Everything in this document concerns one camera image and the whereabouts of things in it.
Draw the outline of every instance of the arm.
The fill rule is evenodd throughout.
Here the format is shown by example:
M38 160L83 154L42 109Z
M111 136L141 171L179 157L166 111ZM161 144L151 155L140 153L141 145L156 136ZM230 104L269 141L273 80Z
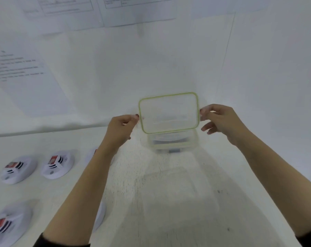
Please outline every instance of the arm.
M243 153L296 236L311 231L311 182L251 133L231 107L209 105L201 120L211 120L202 131L222 132Z
M119 147L130 139L138 120L138 116L131 115L112 118L98 150L46 227L44 238L67 246L89 243L111 160Z

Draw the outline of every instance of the lid with green rim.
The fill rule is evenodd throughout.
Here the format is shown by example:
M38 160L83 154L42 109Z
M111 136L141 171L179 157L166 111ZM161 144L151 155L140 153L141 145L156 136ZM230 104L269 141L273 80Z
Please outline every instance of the lid with green rim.
M194 92L144 98L139 101L142 130L166 133L199 125L198 95Z

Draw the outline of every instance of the hand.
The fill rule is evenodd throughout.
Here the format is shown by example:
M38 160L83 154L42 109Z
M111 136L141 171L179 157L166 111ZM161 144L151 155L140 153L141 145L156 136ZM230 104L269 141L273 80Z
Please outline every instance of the hand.
M201 128L202 131L209 129L209 135L221 132L228 137L232 145L237 145L241 137L251 134L232 107L211 104L200 109L200 115L201 121L211 120Z
M116 153L120 146L130 140L130 134L138 121L138 114L113 117L107 127L101 146L107 151Z

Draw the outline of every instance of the white smoke detector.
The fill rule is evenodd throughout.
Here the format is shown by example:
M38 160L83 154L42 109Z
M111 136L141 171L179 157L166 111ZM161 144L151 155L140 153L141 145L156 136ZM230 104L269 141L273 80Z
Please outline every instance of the white smoke detector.
M0 247L13 245L27 231L31 217L26 204L5 207L0 212Z
M73 164L74 156L70 151L56 152L43 164L41 175L48 179L60 178L71 170Z
M104 216L106 212L106 204L103 202L103 200L100 202L100 206L97 212L96 220L94 227L92 228L92 232L94 233L98 227L102 224Z
M87 154L86 157L84 158L84 165L87 166L89 164L89 162L91 161L92 157L94 156L94 154L96 153L98 148L93 148L91 149Z
M15 184L29 177L35 170L37 161L31 156L22 156L7 164L1 173L1 180L6 184Z

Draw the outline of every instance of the person's left arm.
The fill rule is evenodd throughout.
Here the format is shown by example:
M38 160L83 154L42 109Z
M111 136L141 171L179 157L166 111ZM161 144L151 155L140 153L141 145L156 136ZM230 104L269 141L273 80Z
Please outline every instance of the person's left arm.
M46 227L43 237L47 241L65 246L89 243L111 160L119 147L130 139L138 120L138 115L112 118L98 150Z

